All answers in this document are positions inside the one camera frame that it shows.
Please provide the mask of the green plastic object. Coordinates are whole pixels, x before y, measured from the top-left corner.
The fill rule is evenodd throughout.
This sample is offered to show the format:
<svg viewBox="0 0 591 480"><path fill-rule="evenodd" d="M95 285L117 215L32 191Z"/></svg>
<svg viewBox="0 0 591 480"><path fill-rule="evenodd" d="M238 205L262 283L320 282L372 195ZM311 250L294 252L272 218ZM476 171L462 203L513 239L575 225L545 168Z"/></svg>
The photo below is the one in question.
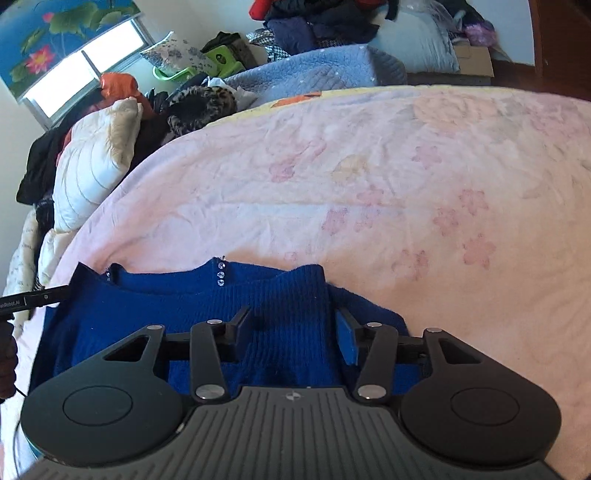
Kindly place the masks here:
<svg viewBox="0 0 591 480"><path fill-rule="evenodd" d="M245 66L243 66L242 62L236 59L231 50L226 46L216 47L205 53L205 56L217 66L218 72L216 76L219 78L228 78L245 71ZM180 82L194 77L197 74L197 70L194 67L188 67L174 75L167 75L160 69L153 67L152 74L159 81Z"/></svg>

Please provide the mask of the white script print quilt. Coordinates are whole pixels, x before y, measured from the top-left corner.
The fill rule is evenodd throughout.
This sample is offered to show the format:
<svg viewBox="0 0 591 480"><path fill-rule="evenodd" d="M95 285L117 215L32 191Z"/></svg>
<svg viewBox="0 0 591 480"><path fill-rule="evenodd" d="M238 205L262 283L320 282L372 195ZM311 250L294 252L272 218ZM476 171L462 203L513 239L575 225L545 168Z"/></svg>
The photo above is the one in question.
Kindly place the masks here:
<svg viewBox="0 0 591 480"><path fill-rule="evenodd" d="M40 245L36 210L32 209L25 218L19 244L10 260L4 296L31 292L35 289Z"/></svg>

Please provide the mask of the lotus flower window blind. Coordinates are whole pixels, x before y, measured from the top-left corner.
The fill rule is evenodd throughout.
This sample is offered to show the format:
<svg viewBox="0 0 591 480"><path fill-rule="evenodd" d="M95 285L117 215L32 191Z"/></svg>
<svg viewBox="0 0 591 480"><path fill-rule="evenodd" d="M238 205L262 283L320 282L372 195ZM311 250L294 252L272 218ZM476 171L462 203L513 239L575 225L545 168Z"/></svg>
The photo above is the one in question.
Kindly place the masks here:
<svg viewBox="0 0 591 480"><path fill-rule="evenodd" d="M140 14L131 0L1 3L1 79L15 99L94 38Z"/></svg>

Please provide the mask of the cardboard box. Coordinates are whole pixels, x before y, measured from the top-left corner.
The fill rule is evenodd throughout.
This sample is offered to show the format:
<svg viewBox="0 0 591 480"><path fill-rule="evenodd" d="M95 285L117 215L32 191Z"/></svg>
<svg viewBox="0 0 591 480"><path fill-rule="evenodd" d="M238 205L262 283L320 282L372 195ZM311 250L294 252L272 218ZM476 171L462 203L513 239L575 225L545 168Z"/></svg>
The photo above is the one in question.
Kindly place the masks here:
<svg viewBox="0 0 591 480"><path fill-rule="evenodd" d="M495 76L489 49L472 46L469 43L456 43L454 51L461 75L493 78Z"/></svg>

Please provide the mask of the leopard print garment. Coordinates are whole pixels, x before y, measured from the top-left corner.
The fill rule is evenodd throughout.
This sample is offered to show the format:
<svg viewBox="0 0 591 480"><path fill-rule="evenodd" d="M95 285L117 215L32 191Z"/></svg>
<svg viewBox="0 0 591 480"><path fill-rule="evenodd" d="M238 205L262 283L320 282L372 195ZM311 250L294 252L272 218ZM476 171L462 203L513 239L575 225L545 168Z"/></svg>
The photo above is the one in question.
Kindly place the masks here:
<svg viewBox="0 0 591 480"><path fill-rule="evenodd" d="M184 88L171 95L166 104L167 123L176 136L200 130L237 111L235 95L219 86Z"/></svg>

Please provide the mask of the light blue quilted blanket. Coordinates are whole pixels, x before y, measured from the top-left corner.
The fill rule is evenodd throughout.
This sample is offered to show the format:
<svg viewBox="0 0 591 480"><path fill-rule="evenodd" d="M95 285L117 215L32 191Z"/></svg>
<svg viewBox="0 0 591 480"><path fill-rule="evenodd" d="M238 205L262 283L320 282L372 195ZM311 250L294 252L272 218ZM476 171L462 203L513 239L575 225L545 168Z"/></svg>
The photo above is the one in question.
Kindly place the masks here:
<svg viewBox="0 0 591 480"><path fill-rule="evenodd" d="M331 90L408 83L403 63L368 45L318 49L267 63L224 80L256 95L256 106Z"/></svg>

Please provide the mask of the brown wooden door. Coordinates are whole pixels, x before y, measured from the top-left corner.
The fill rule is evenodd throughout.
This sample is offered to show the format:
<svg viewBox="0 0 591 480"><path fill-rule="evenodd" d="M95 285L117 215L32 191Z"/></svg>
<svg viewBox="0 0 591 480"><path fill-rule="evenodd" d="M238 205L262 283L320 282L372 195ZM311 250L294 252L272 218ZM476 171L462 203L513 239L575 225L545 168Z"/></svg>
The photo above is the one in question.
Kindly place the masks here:
<svg viewBox="0 0 591 480"><path fill-rule="evenodd" d="M538 89L590 100L590 2L532 0L529 5Z"/></svg>

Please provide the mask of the floral print pillow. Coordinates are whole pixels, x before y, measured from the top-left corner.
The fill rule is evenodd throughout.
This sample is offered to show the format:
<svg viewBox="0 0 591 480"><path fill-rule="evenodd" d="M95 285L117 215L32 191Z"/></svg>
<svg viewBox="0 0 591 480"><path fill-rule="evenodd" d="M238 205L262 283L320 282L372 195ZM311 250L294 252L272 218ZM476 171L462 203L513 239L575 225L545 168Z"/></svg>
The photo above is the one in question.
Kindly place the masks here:
<svg viewBox="0 0 591 480"><path fill-rule="evenodd" d="M167 77L187 68L208 76L218 75L218 67L211 59L187 40L178 38L173 31L158 43L141 51L140 56Z"/></svg>

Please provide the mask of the black garment by window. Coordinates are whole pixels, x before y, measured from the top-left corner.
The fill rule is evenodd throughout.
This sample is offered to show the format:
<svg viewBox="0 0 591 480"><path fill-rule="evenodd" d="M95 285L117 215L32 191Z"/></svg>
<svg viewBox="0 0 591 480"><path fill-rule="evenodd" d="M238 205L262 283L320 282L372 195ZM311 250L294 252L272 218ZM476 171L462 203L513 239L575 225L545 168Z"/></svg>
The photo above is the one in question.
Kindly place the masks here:
<svg viewBox="0 0 591 480"><path fill-rule="evenodd" d="M57 156L63 149L66 134L102 99L101 89L94 88L82 97L55 127L33 142L28 154L25 175L16 193L18 203L34 205L53 189Z"/></svg>

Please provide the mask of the orange garment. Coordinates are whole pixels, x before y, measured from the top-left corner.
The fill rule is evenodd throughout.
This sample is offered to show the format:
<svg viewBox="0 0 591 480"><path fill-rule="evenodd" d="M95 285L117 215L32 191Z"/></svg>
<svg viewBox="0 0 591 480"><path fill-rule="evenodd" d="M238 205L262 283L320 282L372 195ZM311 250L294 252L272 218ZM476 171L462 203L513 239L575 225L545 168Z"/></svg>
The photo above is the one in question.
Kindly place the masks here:
<svg viewBox="0 0 591 480"><path fill-rule="evenodd" d="M100 77L100 86L81 99L64 117L60 126L66 127L66 132L60 139L60 150L57 153L55 165L58 165L64 148L71 141L71 130L82 118L103 110L116 101L133 98L142 106L143 120L150 120L156 116L148 99L139 91L135 78L127 73L104 73Z"/></svg>

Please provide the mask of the black clothes pile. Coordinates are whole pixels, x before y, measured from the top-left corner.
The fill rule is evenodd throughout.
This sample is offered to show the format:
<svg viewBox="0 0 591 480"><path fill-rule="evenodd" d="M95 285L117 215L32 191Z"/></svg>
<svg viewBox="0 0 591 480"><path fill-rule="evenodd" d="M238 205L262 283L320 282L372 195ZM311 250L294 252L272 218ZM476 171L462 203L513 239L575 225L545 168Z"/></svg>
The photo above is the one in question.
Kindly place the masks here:
<svg viewBox="0 0 591 480"><path fill-rule="evenodd" d="M263 24L273 32L281 49L290 55L321 47L325 41L367 44L379 26L370 19L370 11L387 5L387 20L398 17L399 1L273 1Z"/></svg>

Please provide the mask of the red garment on pile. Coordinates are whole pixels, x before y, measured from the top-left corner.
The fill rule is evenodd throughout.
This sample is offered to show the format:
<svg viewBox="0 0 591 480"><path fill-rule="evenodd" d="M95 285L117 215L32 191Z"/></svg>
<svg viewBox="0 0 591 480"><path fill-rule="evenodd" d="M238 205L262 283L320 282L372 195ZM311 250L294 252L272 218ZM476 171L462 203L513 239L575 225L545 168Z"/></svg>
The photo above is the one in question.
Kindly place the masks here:
<svg viewBox="0 0 591 480"><path fill-rule="evenodd" d="M249 8L249 17L254 21L263 21L273 3L274 0L254 0Z"/></svg>

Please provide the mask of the blue knit sweater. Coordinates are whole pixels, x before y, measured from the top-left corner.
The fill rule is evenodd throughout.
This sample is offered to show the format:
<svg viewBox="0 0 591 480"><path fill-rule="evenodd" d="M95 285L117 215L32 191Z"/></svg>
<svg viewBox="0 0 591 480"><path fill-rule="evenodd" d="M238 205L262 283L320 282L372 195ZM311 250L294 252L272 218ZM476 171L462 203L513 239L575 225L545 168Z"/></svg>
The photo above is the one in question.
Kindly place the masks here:
<svg viewBox="0 0 591 480"><path fill-rule="evenodd" d="M67 299L46 310L30 386L148 325L185 333L208 320L228 322L242 307L252 311L252 340L242 359L221 366L231 394L242 386L352 388L359 369L342 358L339 307L360 324L408 332L398 313L329 284L320 265L283 271L213 258L185 272L132 274L113 264L98 274L80 264Z"/></svg>

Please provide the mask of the pink floral bed sheet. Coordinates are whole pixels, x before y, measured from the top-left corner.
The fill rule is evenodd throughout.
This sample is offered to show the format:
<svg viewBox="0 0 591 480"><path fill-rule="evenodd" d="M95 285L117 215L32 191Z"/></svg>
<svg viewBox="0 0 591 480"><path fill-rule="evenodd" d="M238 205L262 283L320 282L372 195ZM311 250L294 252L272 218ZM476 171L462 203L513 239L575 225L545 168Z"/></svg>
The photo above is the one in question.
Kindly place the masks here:
<svg viewBox="0 0 591 480"><path fill-rule="evenodd" d="M590 472L590 105L497 88L284 100L161 147L69 236L78 264L291 269L435 326L545 388L550 465Z"/></svg>

